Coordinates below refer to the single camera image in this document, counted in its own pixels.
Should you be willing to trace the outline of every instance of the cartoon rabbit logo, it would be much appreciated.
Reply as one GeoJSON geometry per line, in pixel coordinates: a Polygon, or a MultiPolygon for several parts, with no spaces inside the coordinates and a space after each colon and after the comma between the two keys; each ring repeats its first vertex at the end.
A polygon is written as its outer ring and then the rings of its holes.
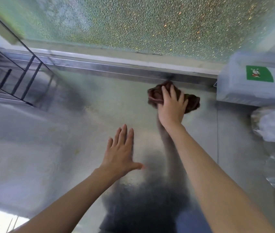
{"type": "Polygon", "coordinates": [[[254,78],[260,78],[260,72],[259,69],[251,69],[252,70],[252,76],[254,78]]]}

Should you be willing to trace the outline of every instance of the hand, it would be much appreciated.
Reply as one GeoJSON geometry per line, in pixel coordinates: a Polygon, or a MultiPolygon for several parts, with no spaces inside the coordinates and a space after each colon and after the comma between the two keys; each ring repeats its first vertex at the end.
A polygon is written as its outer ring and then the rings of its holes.
{"type": "Polygon", "coordinates": [[[158,117],[161,124],[168,131],[172,126],[181,124],[188,100],[184,101],[184,92],[181,93],[177,100],[173,85],[170,87],[171,96],[164,86],[162,87],[162,93],[164,104],[158,105],[158,117]]]}
{"type": "Polygon", "coordinates": [[[112,138],[108,140],[107,149],[100,166],[100,168],[109,170],[117,180],[132,170],[143,168],[143,164],[132,160],[133,129],[129,130],[125,141],[126,134],[127,125],[123,125],[117,130],[114,140],[112,138]]]}

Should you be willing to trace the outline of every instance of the green label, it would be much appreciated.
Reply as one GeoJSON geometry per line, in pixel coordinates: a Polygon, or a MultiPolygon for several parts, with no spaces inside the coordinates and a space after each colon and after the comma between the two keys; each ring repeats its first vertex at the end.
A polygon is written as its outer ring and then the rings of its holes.
{"type": "Polygon", "coordinates": [[[247,65],[247,80],[274,82],[271,72],[266,67],[247,65]]]}

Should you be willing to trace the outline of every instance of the brown cloth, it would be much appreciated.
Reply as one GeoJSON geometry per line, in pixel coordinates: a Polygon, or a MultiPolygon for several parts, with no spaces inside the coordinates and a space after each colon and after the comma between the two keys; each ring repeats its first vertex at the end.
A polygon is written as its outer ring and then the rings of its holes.
{"type": "MultiPolygon", "coordinates": [[[[173,85],[171,81],[165,81],[162,84],[155,86],[154,88],[148,89],[148,103],[155,108],[157,108],[157,104],[163,105],[163,94],[162,94],[162,86],[165,86],[167,91],[170,94],[170,87],[173,85]]],[[[181,95],[181,90],[174,86],[174,90],[176,92],[177,99],[181,95]]],[[[196,110],[200,107],[200,97],[195,95],[185,94],[184,101],[188,99],[188,104],[185,110],[185,113],[189,113],[190,111],[196,110]]]]}

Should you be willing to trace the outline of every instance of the frosted glass panel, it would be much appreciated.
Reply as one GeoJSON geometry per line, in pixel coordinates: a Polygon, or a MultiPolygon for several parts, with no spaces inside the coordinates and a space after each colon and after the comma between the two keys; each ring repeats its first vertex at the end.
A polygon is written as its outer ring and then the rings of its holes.
{"type": "Polygon", "coordinates": [[[23,39],[224,61],[275,27],[275,0],[0,0],[23,39]]]}

